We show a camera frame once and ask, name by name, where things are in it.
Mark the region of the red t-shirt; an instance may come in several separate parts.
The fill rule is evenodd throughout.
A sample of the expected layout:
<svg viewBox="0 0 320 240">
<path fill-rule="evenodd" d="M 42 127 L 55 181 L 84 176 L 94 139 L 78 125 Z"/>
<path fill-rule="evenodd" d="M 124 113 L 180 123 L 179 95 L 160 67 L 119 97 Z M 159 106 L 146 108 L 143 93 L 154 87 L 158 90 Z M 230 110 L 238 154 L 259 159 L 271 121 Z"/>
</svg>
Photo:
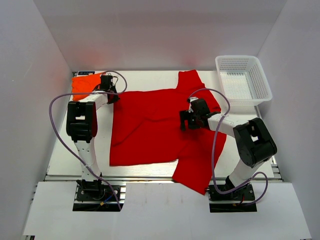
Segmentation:
<svg viewBox="0 0 320 240">
<path fill-rule="evenodd" d="M 180 129 L 180 111 L 189 108 L 187 98 L 205 99 L 209 109 L 221 108 L 196 70 L 178 73 L 175 88 L 128 91 L 113 105 L 109 152 L 111 166 L 132 166 L 177 161 L 173 180 L 204 194 L 212 178 L 212 147 L 215 132 Z M 227 136 L 218 133 L 214 165 Z"/>
</svg>

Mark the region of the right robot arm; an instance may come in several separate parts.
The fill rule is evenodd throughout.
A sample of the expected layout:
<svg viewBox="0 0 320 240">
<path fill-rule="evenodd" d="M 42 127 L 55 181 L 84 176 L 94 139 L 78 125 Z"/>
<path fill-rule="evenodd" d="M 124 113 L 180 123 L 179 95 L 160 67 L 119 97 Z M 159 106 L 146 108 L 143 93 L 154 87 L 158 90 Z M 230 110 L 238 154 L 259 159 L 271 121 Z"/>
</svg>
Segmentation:
<svg viewBox="0 0 320 240">
<path fill-rule="evenodd" d="M 256 175 L 260 166 L 277 153 L 277 146 L 271 137 L 266 125 L 261 118 L 253 118 L 241 124 L 240 121 L 228 114 L 209 112 L 197 114 L 194 110 L 182 110 L 179 112 L 180 129 L 206 128 L 214 131 L 211 150 L 211 169 L 215 168 L 214 159 L 218 133 L 233 137 L 236 142 L 239 161 L 233 172 L 225 180 L 225 190 L 219 189 L 216 177 L 212 180 L 215 191 L 220 195 L 227 195 L 236 200 L 244 193 L 247 186 Z"/>
</svg>

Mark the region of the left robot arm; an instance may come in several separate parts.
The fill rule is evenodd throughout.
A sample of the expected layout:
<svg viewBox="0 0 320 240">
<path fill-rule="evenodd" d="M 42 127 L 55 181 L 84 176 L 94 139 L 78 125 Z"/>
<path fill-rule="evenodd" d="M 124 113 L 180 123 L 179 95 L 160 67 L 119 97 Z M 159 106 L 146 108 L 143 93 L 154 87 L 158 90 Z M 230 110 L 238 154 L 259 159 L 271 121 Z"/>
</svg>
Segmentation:
<svg viewBox="0 0 320 240">
<path fill-rule="evenodd" d="M 66 133 L 73 141 L 78 157 L 81 159 L 82 175 L 76 182 L 85 192 L 99 200 L 105 196 L 106 187 L 102 184 L 102 172 L 98 167 L 95 152 L 95 137 L 98 133 L 97 110 L 105 104 L 113 104 L 120 98 L 115 86 L 99 84 L 94 91 L 97 94 L 86 94 L 81 100 L 72 95 L 67 106 Z"/>
</svg>

